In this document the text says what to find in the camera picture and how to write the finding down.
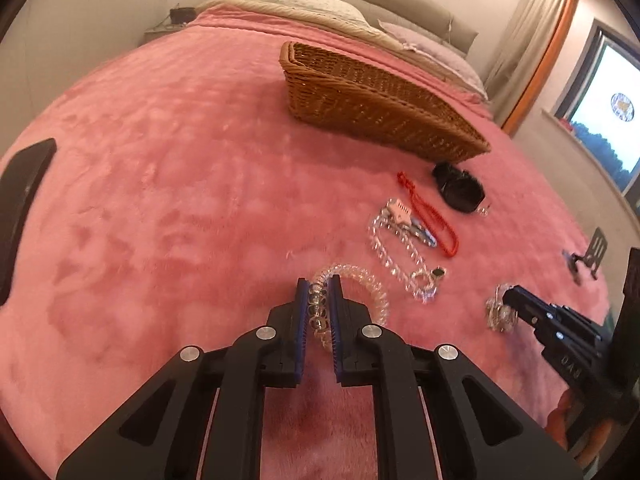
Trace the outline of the clear crystal hair clip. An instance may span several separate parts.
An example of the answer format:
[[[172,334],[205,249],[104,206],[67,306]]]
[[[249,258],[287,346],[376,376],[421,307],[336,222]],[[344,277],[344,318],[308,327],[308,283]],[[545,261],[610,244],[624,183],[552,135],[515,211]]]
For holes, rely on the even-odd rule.
[[[485,301],[487,327],[493,332],[510,333],[518,324],[518,312],[503,302],[504,293],[510,288],[508,283],[498,285]]]

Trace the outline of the window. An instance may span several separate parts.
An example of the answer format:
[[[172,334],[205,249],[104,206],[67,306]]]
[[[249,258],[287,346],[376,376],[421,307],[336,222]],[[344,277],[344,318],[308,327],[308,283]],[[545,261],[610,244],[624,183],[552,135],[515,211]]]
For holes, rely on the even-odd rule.
[[[639,177],[639,49],[595,20],[553,116],[628,193]]]

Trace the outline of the beige curtain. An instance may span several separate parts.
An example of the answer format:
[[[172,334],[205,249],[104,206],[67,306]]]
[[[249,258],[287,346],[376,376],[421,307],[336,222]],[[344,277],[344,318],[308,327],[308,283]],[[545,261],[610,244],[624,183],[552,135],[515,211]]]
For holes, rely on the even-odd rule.
[[[514,136],[547,83],[579,0],[520,0],[484,79],[494,122]]]

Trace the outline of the pink pillow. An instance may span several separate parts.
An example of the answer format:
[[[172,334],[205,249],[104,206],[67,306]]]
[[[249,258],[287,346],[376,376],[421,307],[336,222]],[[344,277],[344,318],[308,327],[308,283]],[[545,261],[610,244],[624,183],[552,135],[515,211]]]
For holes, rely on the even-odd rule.
[[[478,93],[484,101],[488,100],[484,84],[480,80],[478,73],[465,61],[465,57],[457,54],[452,47],[400,25],[379,21],[378,26],[387,35],[398,40],[405,50],[420,54],[424,58],[428,58],[432,62],[445,67],[450,73],[456,75],[468,87]]]

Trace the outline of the pink bed blanket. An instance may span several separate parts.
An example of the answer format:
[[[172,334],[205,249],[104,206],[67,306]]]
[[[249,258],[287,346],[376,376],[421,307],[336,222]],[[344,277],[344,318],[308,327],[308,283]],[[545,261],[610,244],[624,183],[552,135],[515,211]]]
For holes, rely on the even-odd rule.
[[[372,252],[368,224],[402,195],[398,174],[440,206],[431,168],[295,120],[287,41],[427,81],[368,44],[222,6],[105,63],[14,141],[58,144],[1,310],[2,412],[46,474],[182,347],[231,344],[332,263],[383,283],[405,341],[455,344],[536,422],[558,403],[564,384],[532,331],[485,321],[504,283],[604,317],[605,284],[579,288],[565,269],[562,250],[586,238],[558,194],[484,110],[457,102],[491,146],[466,163],[490,209],[446,211],[458,254],[425,253],[446,273],[433,300],[415,300]]]

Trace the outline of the bedside table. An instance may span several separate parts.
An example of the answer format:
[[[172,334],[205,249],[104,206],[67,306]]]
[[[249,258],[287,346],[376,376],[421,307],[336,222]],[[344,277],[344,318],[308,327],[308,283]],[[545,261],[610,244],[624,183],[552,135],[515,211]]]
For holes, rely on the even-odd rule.
[[[193,22],[195,18],[196,11],[192,6],[177,6],[170,9],[168,15],[160,24],[144,32],[141,44],[148,44],[155,39],[178,32],[185,28],[187,24]]]

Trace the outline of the black smartphone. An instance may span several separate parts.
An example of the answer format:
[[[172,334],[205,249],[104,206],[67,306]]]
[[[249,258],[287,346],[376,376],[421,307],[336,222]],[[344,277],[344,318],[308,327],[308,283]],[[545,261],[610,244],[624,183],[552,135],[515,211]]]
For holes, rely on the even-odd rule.
[[[18,248],[40,183],[58,150],[53,138],[18,151],[6,165],[0,185],[1,304],[9,299]]]

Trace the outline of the white pillow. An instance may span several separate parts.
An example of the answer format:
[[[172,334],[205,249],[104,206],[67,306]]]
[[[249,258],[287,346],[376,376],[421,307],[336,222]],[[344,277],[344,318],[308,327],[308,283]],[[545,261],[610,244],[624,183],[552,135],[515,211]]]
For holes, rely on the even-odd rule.
[[[390,52],[404,50],[398,40],[370,25],[356,6],[342,0],[207,0],[200,3],[195,12],[200,15],[214,6],[234,6],[243,11],[319,26]]]

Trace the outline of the brown wicker basket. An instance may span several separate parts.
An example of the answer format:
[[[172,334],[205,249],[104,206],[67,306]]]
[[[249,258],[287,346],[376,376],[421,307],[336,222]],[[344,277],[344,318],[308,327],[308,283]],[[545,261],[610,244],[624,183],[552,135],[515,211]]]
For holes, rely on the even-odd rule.
[[[457,164],[491,151],[446,101],[382,68],[293,41],[282,44],[280,65],[288,109],[301,122],[428,162]]]

